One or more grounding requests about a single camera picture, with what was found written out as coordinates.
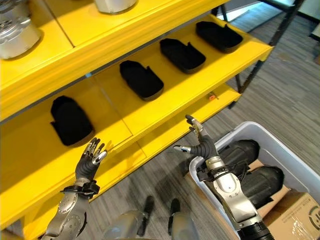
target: yellow shelving unit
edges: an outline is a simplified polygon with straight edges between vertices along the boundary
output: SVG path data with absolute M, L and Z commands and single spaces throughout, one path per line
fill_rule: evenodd
M 87 78 L 0 126 L 1 230 L 72 184 L 84 146 L 67 147 L 51 122 L 53 100 L 65 95 L 86 112 L 96 136 L 112 149 L 132 136 L 92 78 Z
M 98 185 L 101 186 L 100 194 L 124 178 L 127 174 L 146 163 L 154 155 L 159 153 L 159 151 L 186 134 L 189 129 L 185 120 L 185 113 L 192 114 L 199 121 L 203 122 L 223 109 L 230 102 L 236 101 L 240 97 L 239 93 L 226 84 L 222 84 L 214 93 L 217 96 L 216 99 L 209 100 L 207 97 L 201 98 L 182 113 L 174 116 L 144 136 L 137 142 L 138 144 L 133 143 L 133 145 L 126 148 L 114 158 L 106 160 L 106 163 L 103 164 L 97 172 L 96 180 Z M 37 207 L 24 217 L 23 232 L 25 239 L 34 240 L 43 234 L 48 223 L 56 214 L 58 203 L 62 197 L 62 194 L 57 194 L 41 207 Z
M 99 13 L 92 0 L 30 2 L 43 40 L 1 61 L 0 121 L 227 0 L 139 0 L 118 15 Z
M 170 1 L 170 4 L 177 2 L 183 1 Z M 78 3 L 86 1 L 74 1 L 73 4 Z M 165 1 L 161 8 L 166 4 L 169 4 L 169 1 Z M 225 24 L 213 16 L 199 21 L 202 20 L 213 21 L 222 26 Z M 107 142 L 109 155 L 101 164 L 100 170 L 105 171 L 100 176 L 102 193 L 185 134 L 188 130 L 184 123 L 185 113 L 194 114 L 204 121 L 238 99 L 240 94 L 225 85 L 225 82 L 254 62 L 264 61 L 272 48 L 236 28 L 233 29 L 241 34 L 244 40 L 240 48 L 230 54 L 219 52 L 198 37 L 195 23 L 167 36 L 179 39 L 185 44 L 191 42 L 205 54 L 206 62 L 203 68 L 194 74 L 184 74 L 173 66 L 161 54 L 157 41 L 128 56 L 128 60 L 138 61 L 145 67 L 150 66 L 164 82 L 163 94 L 153 101 L 142 101 L 127 86 L 120 75 L 118 62 L 1 125 L 0 148 L 1 159 L 4 159 L 1 161 L 0 170 L 1 230 L 24 217 L 27 239 L 41 234 L 45 224 L 55 213 L 58 192 L 75 180 L 75 166 L 84 146 L 64 146 L 50 125 L 53 120 L 50 109 L 55 98 L 65 95 L 75 99 L 89 116 L 96 136 L 103 141 L 110 141 Z M 83 59 L 77 59 L 79 71 L 82 71 L 82 61 Z M 73 64 L 76 63 L 64 62 L 62 70 L 66 75 L 69 74 L 69 66 Z M 212 90 L 218 95 L 218 99 L 208 101 L 205 96 Z M 119 158 L 119 164 L 114 165 L 117 168 L 111 167 L 116 154 L 129 153 L 128 148 L 138 146 L 135 142 L 141 147 L 137 150 L 143 153 L 139 155 L 141 159 L 137 158 L 137 162 L 132 162 L 131 158 L 130 161 L 126 160 L 128 158 Z M 15 148 L 19 148 L 23 153 L 21 158 L 13 154 Z M 17 199 L 17 194 L 24 197 Z M 44 211 L 39 210 L 39 206 L 47 200 L 51 205 L 43 205 L 42 208 L 48 210 L 47 214 L 43 214 Z
M 199 21 L 226 23 L 214 16 Z M 233 53 L 223 54 L 196 35 L 196 24 L 169 34 L 166 38 L 179 39 L 191 44 L 206 56 L 203 68 L 196 74 L 182 73 L 160 52 L 159 42 L 143 48 L 125 60 L 137 61 L 164 82 L 164 91 L 156 100 L 145 102 L 122 79 L 119 64 L 97 74 L 94 78 L 110 98 L 123 121 L 134 136 L 143 135 L 161 125 L 210 90 L 217 88 L 258 60 L 264 60 L 271 47 L 233 27 L 243 36 L 241 47 Z

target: black tray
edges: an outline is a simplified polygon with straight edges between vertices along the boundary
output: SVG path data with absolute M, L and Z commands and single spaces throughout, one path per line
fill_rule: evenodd
M 152 101 L 164 90 L 164 83 L 150 69 L 139 62 L 124 61 L 120 64 L 120 73 L 129 87 L 144 101 Z
M 60 96 L 55 99 L 51 114 L 54 118 L 51 124 L 66 146 L 80 146 L 90 140 L 95 133 L 86 113 L 70 97 Z
M 160 41 L 161 52 L 182 72 L 193 74 L 205 63 L 206 57 L 189 42 L 184 45 L 177 39 L 166 38 Z
M 201 21 L 196 24 L 196 33 L 223 53 L 230 54 L 238 49 L 243 37 L 226 24 L 221 27 L 211 21 Z

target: white plastic bin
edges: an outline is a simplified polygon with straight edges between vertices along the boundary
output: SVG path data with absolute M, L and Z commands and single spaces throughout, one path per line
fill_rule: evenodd
M 245 121 L 217 141 L 215 146 L 220 150 L 231 142 L 250 139 L 255 140 L 260 145 L 258 159 L 263 164 L 277 166 L 282 169 L 285 176 L 284 185 L 286 187 L 299 192 L 308 192 L 320 203 L 320 176 L 260 124 Z M 204 158 L 199 156 L 191 161 L 189 165 L 191 177 L 211 204 L 219 210 L 229 225 L 232 226 L 221 203 L 207 185 L 203 181 L 199 181 L 197 177 L 197 168 L 204 161 Z

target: yellow wooden board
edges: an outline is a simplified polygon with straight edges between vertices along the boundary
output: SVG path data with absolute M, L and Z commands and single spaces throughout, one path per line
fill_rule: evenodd
M 53 100 L 62 95 L 73 98 L 82 107 L 96 136 L 106 143 L 108 150 L 131 136 L 91 78 L 3 124 L 0 128 L 1 229 L 74 180 L 75 166 L 85 146 L 72 148 L 63 145 L 50 124 L 53 121 L 50 112 Z
M 63 54 L 52 56 L 51 52 L 59 50 L 60 45 L 67 44 L 66 38 L 58 29 L 56 22 L 50 21 L 43 25 L 45 38 L 41 45 L 34 52 L 26 55 L 24 58 L 26 60 L 12 60 L 10 62 L 11 68 L 2 66 L 3 72 L 10 73 L 11 69 L 18 69 L 18 72 L 12 80 L 1 86 L 0 121 L 226 1 L 139 0 L 135 8 L 123 15 L 98 13 L 94 8 L 93 0 L 48 1 L 52 12 L 55 12 L 56 9 L 62 9 L 62 12 L 69 11 L 62 14 L 61 17 L 66 18 L 66 23 L 76 32 L 76 37 L 80 38 L 78 43 L 85 42 Z M 34 16 L 45 19 L 42 16 L 43 11 L 44 9 L 37 8 L 32 12 Z M 59 23 L 63 25 L 65 22 L 60 22 L 59 13 L 55 14 Z M 24 71 L 24 68 L 21 68 L 22 63 L 33 68 Z
M 33 88 L 36 86 L 38 84 L 37 81 L 29 83 L 26 86 L 22 82 L 19 82 L 19 80 L 24 75 L 37 71 L 39 65 L 47 64 L 52 58 L 73 48 L 42 0 L 31 0 L 29 8 L 32 14 L 32 23 L 41 31 L 41 39 L 26 53 L 12 59 L 1 60 L 0 94 L 2 98 L 4 97 L 3 91 L 10 85 L 20 86 L 22 84 L 22 88 Z M 14 99 L 20 97 L 19 94 L 19 92 L 11 91 L 6 99 L 1 99 L 1 111 L 6 101 L 14 102 Z M 5 118 L 3 114 L 0 114 L 1 119 Z
M 204 21 L 225 24 L 216 17 Z M 264 59 L 272 49 L 256 38 L 236 29 L 243 36 L 238 50 L 224 54 L 206 43 L 195 33 L 195 23 L 167 36 L 191 44 L 206 56 L 203 68 L 194 74 L 182 73 L 160 52 L 158 42 L 128 56 L 125 60 L 137 61 L 164 82 L 164 91 L 156 100 L 141 100 L 122 79 L 119 64 L 100 72 L 94 78 L 103 87 L 123 121 L 133 135 L 139 135 L 164 123 L 168 118 L 203 97 L 257 60 Z
M 105 163 L 99 167 L 95 178 L 100 186 L 98 195 L 140 167 L 147 159 L 139 145 L 134 143 L 121 153 L 103 161 Z M 34 240 L 45 232 L 48 223 L 57 212 L 58 204 L 62 197 L 62 193 L 55 195 L 24 217 L 22 224 L 26 240 Z
M 221 109 L 236 101 L 240 94 L 226 84 L 222 84 L 214 90 L 217 96 L 214 100 L 202 97 L 200 100 L 184 109 L 169 121 L 154 129 L 152 132 L 138 140 L 144 154 L 152 158 L 160 151 L 178 140 L 189 132 L 189 125 L 186 122 L 186 114 L 195 117 L 198 121 L 204 122 Z

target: silver robotic arm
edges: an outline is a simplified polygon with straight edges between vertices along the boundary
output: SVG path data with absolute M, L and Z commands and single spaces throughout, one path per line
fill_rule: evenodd
M 220 158 L 212 138 L 194 117 L 187 115 L 186 118 L 187 123 L 192 125 L 190 130 L 196 133 L 200 144 L 176 145 L 173 148 L 205 159 L 209 172 L 208 181 L 213 185 L 211 189 L 222 203 L 241 240 L 273 240 L 256 208 L 242 192 L 239 179 Z
M 85 228 L 89 199 L 100 189 L 94 177 L 107 156 L 104 143 L 96 150 L 99 142 L 98 138 L 92 139 L 84 150 L 75 169 L 75 183 L 62 191 L 64 197 L 41 240 L 73 240 Z

